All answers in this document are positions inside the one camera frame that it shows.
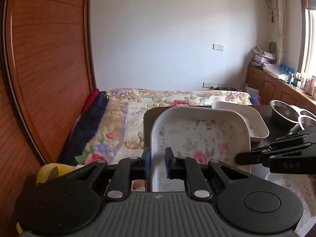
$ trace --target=red fabric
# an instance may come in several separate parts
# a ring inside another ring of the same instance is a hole
[[[98,96],[99,93],[100,93],[100,90],[96,89],[92,94],[90,94],[86,104],[84,105],[84,107],[82,109],[82,113],[85,113],[87,111],[87,109],[91,106],[94,99]]]

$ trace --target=ribbed gray surface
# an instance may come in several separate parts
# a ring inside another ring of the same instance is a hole
[[[250,237],[223,222],[213,207],[184,192],[133,192],[126,201],[108,204],[93,223],[68,237]],[[293,232],[277,237],[297,237]],[[24,233],[23,237],[38,237]]]

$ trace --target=beige curtain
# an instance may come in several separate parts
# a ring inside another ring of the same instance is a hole
[[[285,0],[272,0],[273,15],[278,28],[277,41],[277,65],[285,63],[285,45],[284,45],[284,29],[285,29]]]

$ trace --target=white wall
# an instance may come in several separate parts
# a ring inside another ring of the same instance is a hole
[[[251,48],[268,49],[270,22],[265,0],[91,0],[97,87],[240,88]]]
[[[285,63],[297,69],[301,54],[302,7],[301,0],[285,0]]]

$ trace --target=metal pin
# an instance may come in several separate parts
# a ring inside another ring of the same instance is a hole
[[[112,199],[119,199],[123,197],[123,193],[121,191],[114,190],[114,191],[109,191],[107,193],[107,196]]]
[[[197,198],[207,198],[210,196],[210,193],[206,190],[197,190],[194,192],[194,196]]]

